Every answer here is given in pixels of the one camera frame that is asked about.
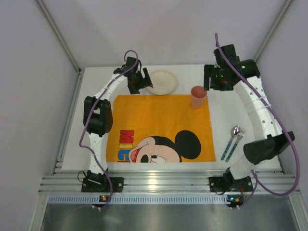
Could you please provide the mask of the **teal handled fork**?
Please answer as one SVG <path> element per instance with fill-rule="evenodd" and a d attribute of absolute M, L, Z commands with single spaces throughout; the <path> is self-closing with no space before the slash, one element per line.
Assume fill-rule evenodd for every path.
<path fill-rule="evenodd" d="M 238 133 L 238 135 L 237 135 L 237 138 L 236 138 L 236 142 L 235 142 L 235 144 L 233 145 L 233 147 L 232 147 L 230 153 L 228 154 L 228 156 L 227 156 L 227 158 L 226 158 L 226 160 L 225 160 L 226 162 L 229 162 L 229 160 L 231 159 L 231 157 L 232 157 L 232 155 L 233 155 L 233 153 L 234 153 L 234 151 L 235 151 L 235 149 L 236 149 L 238 143 L 239 143 L 240 140 L 244 137 L 245 132 L 246 132 L 245 129 L 242 129 L 242 130 L 239 131 L 239 133 Z"/>

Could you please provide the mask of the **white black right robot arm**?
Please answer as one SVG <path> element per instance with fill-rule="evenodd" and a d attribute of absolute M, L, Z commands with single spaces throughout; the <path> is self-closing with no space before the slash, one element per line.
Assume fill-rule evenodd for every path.
<path fill-rule="evenodd" d="M 226 170 L 232 180 L 241 180 L 248 177 L 260 163 L 281 154 L 295 136 L 290 131 L 287 138 L 270 112 L 271 105 L 254 60 L 241 61 L 233 44 L 216 48 L 214 56 L 216 64 L 204 66 L 204 89 L 235 91 L 253 127 L 255 141 L 245 144 L 244 154 Z"/>

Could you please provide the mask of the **teal handled spoon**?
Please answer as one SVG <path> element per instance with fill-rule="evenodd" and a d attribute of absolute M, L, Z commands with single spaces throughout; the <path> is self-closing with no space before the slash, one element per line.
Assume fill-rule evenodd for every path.
<path fill-rule="evenodd" d="M 229 140 L 229 142 L 228 142 L 228 144 L 227 144 L 227 146 L 226 146 L 226 148 L 225 148 L 225 150 L 224 150 L 224 152 L 223 152 L 223 154 L 221 156 L 221 161 L 225 159 L 225 157 L 226 157 L 226 155 L 227 155 L 227 153 L 228 153 L 228 151 L 229 151 L 229 149 L 231 147 L 231 144 L 232 144 L 234 138 L 237 137 L 239 132 L 240 132 L 240 126 L 235 126 L 235 127 L 233 127 L 231 129 L 231 138 L 230 138 L 230 140 Z"/>

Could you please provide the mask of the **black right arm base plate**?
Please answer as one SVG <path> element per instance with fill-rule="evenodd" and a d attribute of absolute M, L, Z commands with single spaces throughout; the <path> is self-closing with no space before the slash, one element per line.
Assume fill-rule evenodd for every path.
<path fill-rule="evenodd" d="M 224 194 L 229 192 L 252 192 L 253 185 L 250 177 L 240 180 L 228 180 L 224 177 L 210 177 L 209 188 L 212 193 Z"/>

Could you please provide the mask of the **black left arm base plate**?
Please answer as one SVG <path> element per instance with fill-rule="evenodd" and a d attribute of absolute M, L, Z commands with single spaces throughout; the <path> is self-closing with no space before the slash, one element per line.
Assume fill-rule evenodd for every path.
<path fill-rule="evenodd" d="M 124 178 L 122 177 L 111 177 L 111 185 L 113 193 L 121 193 L 124 187 Z M 84 193 L 109 193 L 111 191 L 111 186 L 106 177 L 102 179 L 92 179 L 84 178 L 82 182 L 81 191 Z"/>

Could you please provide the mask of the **orange Mickey Mouse placemat cloth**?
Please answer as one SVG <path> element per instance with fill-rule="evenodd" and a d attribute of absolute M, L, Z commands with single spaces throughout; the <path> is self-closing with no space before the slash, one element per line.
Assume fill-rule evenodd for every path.
<path fill-rule="evenodd" d="M 208 101 L 189 95 L 120 95 L 114 101 L 106 158 L 118 163 L 215 161 Z"/>

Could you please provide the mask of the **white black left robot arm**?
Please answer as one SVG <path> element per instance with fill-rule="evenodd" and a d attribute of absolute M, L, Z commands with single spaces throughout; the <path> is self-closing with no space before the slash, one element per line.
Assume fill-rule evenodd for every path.
<path fill-rule="evenodd" d="M 85 98 L 84 128 L 79 146 L 90 151 L 91 173 L 104 175 L 108 169 L 106 146 L 108 133 L 113 125 L 114 100 L 124 89 L 128 89 L 133 95 L 139 94 L 141 89 L 152 86 L 148 70 L 142 68 L 141 61 L 138 58 L 127 57 L 125 63 L 113 72 L 111 79 L 98 93 Z"/>

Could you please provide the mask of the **pink plastic cup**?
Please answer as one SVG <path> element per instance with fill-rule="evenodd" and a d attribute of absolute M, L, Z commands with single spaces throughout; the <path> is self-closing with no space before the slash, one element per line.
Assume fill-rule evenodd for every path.
<path fill-rule="evenodd" d="M 207 97 L 207 91 L 202 86 L 194 86 L 191 89 L 191 107 L 193 109 L 199 109 L 202 107 Z"/>

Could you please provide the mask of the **cream round plate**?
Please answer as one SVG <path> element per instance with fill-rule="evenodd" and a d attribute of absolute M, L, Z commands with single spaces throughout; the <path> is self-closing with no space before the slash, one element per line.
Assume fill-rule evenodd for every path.
<path fill-rule="evenodd" d="M 149 74 L 152 87 L 146 89 L 156 95 L 167 95 L 173 92 L 178 86 L 178 78 L 175 74 L 167 70 L 156 70 Z"/>

